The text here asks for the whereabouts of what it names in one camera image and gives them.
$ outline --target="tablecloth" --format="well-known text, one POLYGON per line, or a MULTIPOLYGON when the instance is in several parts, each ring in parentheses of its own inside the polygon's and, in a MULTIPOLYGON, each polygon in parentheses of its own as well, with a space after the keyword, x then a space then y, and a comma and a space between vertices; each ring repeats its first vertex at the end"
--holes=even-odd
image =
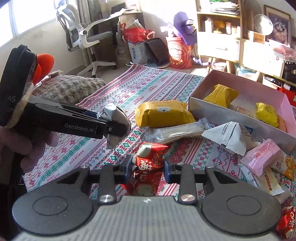
MULTIPOLYGON (((45 154, 34 170, 24 177, 28 191, 61 176, 81 165, 99 169, 102 165, 121 162, 126 154, 132 153, 144 140, 144 129, 135 124, 134 109, 145 101, 179 100, 187 102, 189 95, 203 78, 192 74, 171 70, 149 68, 133 64, 124 74, 110 82, 91 96, 85 98, 78 106, 100 111, 113 101, 112 97, 124 109, 132 121, 131 133, 114 150, 106 150, 106 139, 91 139, 67 134, 59 135, 59 144, 52 148, 47 146, 45 154)), ((207 140, 190 138, 174 142, 167 154, 173 163, 189 163, 195 169, 205 166, 217 166, 229 174, 245 180, 237 165, 237 159, 220 145, 207 140)), ((279 183, 290 189, 296 197, 295 181, 291 182, 280 174, 276 175, 279 183)), ((157 195, 178 195, 178 184, 167 184, 162 176, 157 195)), ((94 184, 90 193, 96 198, 98 185, 94 184)), ((118 185, 118 197, 126 191, 118 185)), ((204 198, 201 184, 197 184, 198 198, 204 198)))

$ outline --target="picture frame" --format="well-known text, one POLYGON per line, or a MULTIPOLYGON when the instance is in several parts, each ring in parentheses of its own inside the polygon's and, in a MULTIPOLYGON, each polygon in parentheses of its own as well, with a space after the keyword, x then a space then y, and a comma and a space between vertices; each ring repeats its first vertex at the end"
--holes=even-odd
POLYGON ((272 39, 290 47, 292 38, 291 15, 265 4, 264 14, 270 18, 274 25, 273 32, 266 39, 272 39))

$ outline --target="pink snack package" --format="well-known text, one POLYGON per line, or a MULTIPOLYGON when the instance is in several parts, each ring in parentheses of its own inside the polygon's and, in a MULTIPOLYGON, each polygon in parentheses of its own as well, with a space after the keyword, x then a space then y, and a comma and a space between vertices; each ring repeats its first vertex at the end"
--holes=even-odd
POLYGON ((281 152, 282 150, 272 139, 267 139, 259 146, 246 152, 241 162, 247 165, 256 176, 260 177, 263 173, 263 169, 270 167, 281 152))

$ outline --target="open cardboard box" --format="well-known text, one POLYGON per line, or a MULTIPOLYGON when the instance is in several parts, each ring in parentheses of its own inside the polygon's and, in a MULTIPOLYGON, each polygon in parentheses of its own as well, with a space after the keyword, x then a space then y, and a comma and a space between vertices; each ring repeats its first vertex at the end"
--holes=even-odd
POLYGON ((256 141, 271 138, 287 154, 296 146, 296 121, 289 100, 284 93, 233 74, 212 70, 196 87, 189 97, 189 111, 195 118, 207 117, 215 125, 229 121, 239 122, 251 129, 256 141), (229 108, 203 101, 213 91, 213 87, 222 84, 239 92, 229 108), (256 103, 272 105, 284 119, 287 133, 271 125, 236 112, 237 106, 243 107, 256 116, 256 103))

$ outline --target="window frame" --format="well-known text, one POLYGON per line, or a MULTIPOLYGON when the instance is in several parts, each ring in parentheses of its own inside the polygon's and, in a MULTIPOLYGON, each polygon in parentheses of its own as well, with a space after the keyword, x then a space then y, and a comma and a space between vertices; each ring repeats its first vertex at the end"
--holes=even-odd
POLYGON ((12 31, 12 39, 10 39, 9 41, 7 41, 5 44, 1 45, 0 46, 0 49, 3 48, 4 46, 6 46, 7 44, 10 44, 12 43, 13 41, 15 41, 16 39, 19 39, 21 38, 23 35, 27 34, 28 32, 42 26, 42 25, 45 25, 47 23, 50 23, 50 22, 53 22, 56 20, 56 17, 54 17, 53 19, 50 19, 48 21, 45 21, 41 24, 38 24, 32 28, 29 28, 28 30, 26 30, 25 32, 22 32, 21 34, 19 34, 17 32, 17 26, 16 26, 16 22, 15 22, 15 18, 14 18, 14 13, 13 13, 13 9, 12 9, 12 6, 13 6, 13 0, 10 0, 8 3, 8 10, 9 10, 9 20, 10 20, 10 27, 11 27, 11 31, 12 31))

